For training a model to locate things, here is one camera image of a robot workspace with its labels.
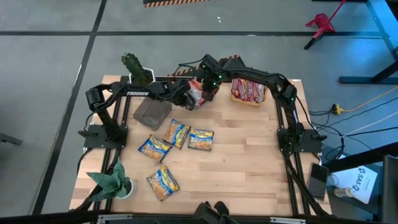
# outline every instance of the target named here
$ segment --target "wooden tabletop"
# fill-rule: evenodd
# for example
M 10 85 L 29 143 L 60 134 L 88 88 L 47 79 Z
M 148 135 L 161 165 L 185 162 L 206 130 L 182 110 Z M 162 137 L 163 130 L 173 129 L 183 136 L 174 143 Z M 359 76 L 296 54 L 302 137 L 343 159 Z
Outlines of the wooden tabletop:
M 103 83 L 115 81 L 120 81 L 120 76 L 105 75 L 103 78 Z M 307 110 L 302 82 L 291 82 Z M 124 200 L 115 198 L 112 211 L 193 214 L 199 203 L 209 201 L 214 205 L 221 200 L 232 215 L 292 215 L 286 169 L 276 135 L 275 101 L 269 93 L 269 98 L 260 107 L 237 103 L 229 97 L 230 86 L 230 83 L 223 83 L 215 99 L 206 102 L 199 110 L 188 111 L 173 105 L 173 110 L 157 131 L 151 131 L 132 117 L 143 98 L 131 99 L 127 121 L 129 133 L 121 162 L 126 176 L 137 180 L 138 192 Z M 297 108 L 299 120 L 309 128 L 300 105 Z M 212 130 L 215 136 L 211 152 L 188 149 L 187 142 L 182 150 L 176 147 L 170 150 L 162 164 L 170 169 L 180 190 L 161 202 L 146 181 L 146 177 L 157 171 L 161 164 L 139 152 L 138 147 L 150 134 L 162 138 L 172 118 L 193 128 Z M 97 116 L 93 122 L 101 123 Z M 311 163 L 318 161 L 310 153 L 300 155 L 307 183 Z M 70 208 L 79 206 L 94 189 L 96 184 L 86 172 L 99 172 L 103 156 L 104 149 L 93 149 L 81 162 Z M 297 186 L 295 188 L 298 209 L 303 213 L 300 191 Z M 331 213 L 327 194 L 325 201 L 319 203 Z

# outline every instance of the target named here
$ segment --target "phone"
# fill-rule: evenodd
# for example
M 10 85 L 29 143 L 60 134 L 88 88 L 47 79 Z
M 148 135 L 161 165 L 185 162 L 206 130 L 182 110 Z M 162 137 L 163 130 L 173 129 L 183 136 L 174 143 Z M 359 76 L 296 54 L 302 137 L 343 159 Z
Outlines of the phone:
M 313 163 L 311 166 L 310 179 L 307 188 L 314 198 L 321 201 L 325 199 L 326 180 L 329 170 L 326 167 Z

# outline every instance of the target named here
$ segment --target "yellow noodle package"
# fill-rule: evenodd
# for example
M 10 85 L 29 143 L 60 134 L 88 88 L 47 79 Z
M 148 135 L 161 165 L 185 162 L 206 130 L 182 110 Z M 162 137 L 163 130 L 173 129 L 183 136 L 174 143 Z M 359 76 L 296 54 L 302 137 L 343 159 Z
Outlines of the yellow noodle package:
M 157 162 L 162 162 L 170 148 L 171 146 L 166 145 L 162 140 L 151 135 L 149 139 L 147 139 L 143 145 L 138 148 L 138 151 L 153 158 Z
M 181 149 L 182 145 L 184 144 L 185 138 L 187 137 L 189 129 L 190 126 L 183 125 L 178 121 L 172 119 L 169 129 L 167 130 L 163 139 L 164 141 Z
M 188 148 L 211 150 L 213 144 L 214 131 L 200 130 L 191 128 L 189 134 Z
M 167 166 L 162 166 L 156 173 L 147 177 L 148 183 L 154 190 L 157 199 L 164 200 L 172 193 L 180 190 L 178 183 Z

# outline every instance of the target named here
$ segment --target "gray floor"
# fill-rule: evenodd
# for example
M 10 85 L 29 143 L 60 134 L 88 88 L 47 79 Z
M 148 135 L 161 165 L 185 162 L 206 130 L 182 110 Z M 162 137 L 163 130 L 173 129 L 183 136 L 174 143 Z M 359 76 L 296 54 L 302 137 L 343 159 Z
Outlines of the gray floor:
M 91 30 L 100 2 L 0 0 L 0 30 Z M 378 0 L 372 2 L 382 6 Z M 140 1 L 109 0 L 99 30 L 311 31 L 315 28 L 306 28 L 304 24 L 317 13 L 330 13 L 337 5 L 310 0 L 211 0 L 144 9 Z M 338 31 L 379 31 L 363 3 L 345 5 L 333 24 Z M 2 217 L 29 212 L 87 41 L 88 37 L 0 36 L 0 132 L 24 139 L 22 146 L 0 144 L 0 177 L 4 180 L 0 183 Z M 309 108 L 315 111 L 327 110 L 333 103 L 350 109 L 393 87 L 338 83 L 342 75 L 373 76 L 394 61 L 382 38 L 324 37 L 305 51 L 303 46 L 308 41 L 309 37 L 271 36 L 97 37 L 43 212 L 68 210 L 84 142 L 77 131 L 82 129 L 89 113 L 84 92 L 99 84 L 103 75 L 126 75 L 120 62 L 124 52 L 134 52 L 145 67 L 153 68 L 158 75 L 171 73 L 176 64 L 199 59 L 204 54 L 216 58 L 238 54 L 248 66 L 302 79 Z M 396 95 L 391 93 L 359 111 Z M 397 107 L 398 102 L 393 102 L 335 127 L 347 133 L 395 112 Z M 332 116 L 330 123 L 350 115 Z M 312 119 L 324 122 L 325 118 Z M 397 123 L 395 116 L 371 129 Z M 339 146 L 337 136 L 325 134 L 329 137 L 325 144 Z M 395 141 L 397 134 L 398 131 L 389 131 L 358 139 L 378 147 Z M 348 153 L 365 150 L 360 143 L 346 140 Z M 333 213 L 339 217 L 371 218 L 340 200 L 331 198 L 331 204 Z

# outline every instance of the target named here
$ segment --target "warning stripe tape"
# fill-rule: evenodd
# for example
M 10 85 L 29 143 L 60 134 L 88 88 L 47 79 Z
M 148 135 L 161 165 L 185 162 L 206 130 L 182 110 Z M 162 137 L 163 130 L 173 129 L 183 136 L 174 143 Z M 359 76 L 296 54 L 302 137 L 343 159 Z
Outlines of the warning stripe tape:
M 203 2 L 210 0 L 170 0 L 170 1 L 159 1 L 159 2 L 151 2 L 144 4 L 144 7 L 156 7 L 156 6 L 170 6 L 176 4 L 186 4 L 186 3 L 194 3 L 194 2 Z
M 238 58 L 238 57 L 239 57 L 239 55 L 232 55 L 232 56 L 225 57 L 225 58 L 222 58 L 222 59 L 232 59 L 232 58 Z M 192 69 L 190 68 L 190 69 L 184 69 L 182 71 L 179 71 L 179 72 L 177 72 L 175 74 L 175 76 L 183 76 L 184 74 L 186 74 L 188 72 L 192 72 Z

